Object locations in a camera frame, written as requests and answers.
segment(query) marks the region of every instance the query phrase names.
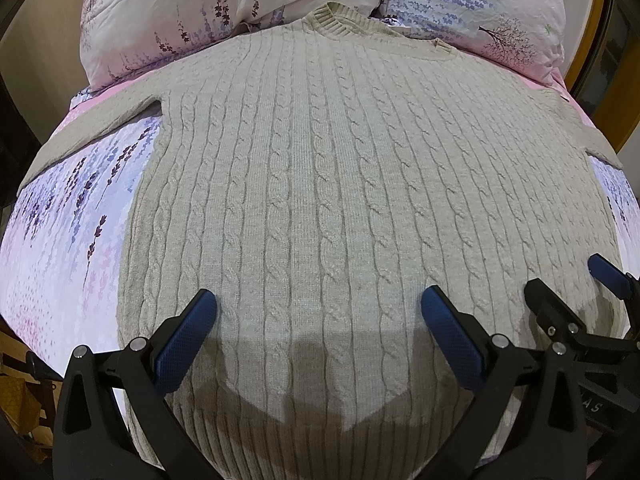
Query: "textured blue pad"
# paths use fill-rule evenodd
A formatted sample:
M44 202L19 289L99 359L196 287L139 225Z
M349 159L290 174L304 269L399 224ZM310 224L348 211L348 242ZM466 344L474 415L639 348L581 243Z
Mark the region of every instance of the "textured blue pad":
M204 339L216 322L216 297L208 290L175 330L154 363L154 387L161 396L180 387Z
M460 386L478 392L484 385L482 356L433 286L423 292L420 307Z
M609 260L599 254L592 254L587 262L591 275L606 286L619 300L630 300L632 291L628 277Z

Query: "bed sheet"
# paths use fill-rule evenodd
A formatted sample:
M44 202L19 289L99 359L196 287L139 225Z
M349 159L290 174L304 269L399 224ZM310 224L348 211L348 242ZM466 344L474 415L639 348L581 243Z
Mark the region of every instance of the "bed sheet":
M62 125L131 83L79 100ZM161 121L159 105L151 106L49 168L15 205L0 248L0 314L60 374L78 344L94 352L118 348L124 229ZM640 276L638 202L621 170L593 157L591 163L612 209L623 270Z

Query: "sweater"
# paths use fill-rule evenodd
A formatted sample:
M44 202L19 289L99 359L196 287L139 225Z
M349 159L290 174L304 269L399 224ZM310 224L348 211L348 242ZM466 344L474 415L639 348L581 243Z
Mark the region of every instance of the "sweater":
M412 478L471 398L420 315L427 286L520 346L548 344L524 302L533 278L590 330L622 329L620 302L586 267L596 252L620 266L587 153L619 162L554 91L328 4L96 105L22 186L156 100L120 342L215 293L214 330L167 401L225 478ZM132 413L129 427L154 462Z

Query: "wall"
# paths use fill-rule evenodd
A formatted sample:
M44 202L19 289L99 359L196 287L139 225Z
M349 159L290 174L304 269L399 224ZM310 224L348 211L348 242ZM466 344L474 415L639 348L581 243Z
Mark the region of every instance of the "wall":
M566 27L564 29L564 63L560 72L565 75L574 60L587 25L593 0L564 0Z
M88 84L79 55L81 7L82 0L26 0L0 41L0 73L40 142Z
M640 124L618 153L626 178L636 197L640 198Z

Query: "metal rivet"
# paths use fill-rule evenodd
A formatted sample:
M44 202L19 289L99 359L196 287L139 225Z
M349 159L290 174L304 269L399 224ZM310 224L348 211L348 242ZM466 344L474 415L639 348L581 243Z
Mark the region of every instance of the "metal rivet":
M84 345L76 346L74 348L73 356L77 358L81 358L86 354L87 347Z
M491 338L491 342L498 348L507 348L509 346L509 339L502 334L495 334Z
M134 352L139 352L146 346L146 339L143 337L137 337L132 339L131 343L129 343L129 348L131 348Z
M553 343L551 345L551 348L553 349L553 351L558 354L558 355L564 355L566 354L566 346L564 346L561 342L556 341L555 343Z

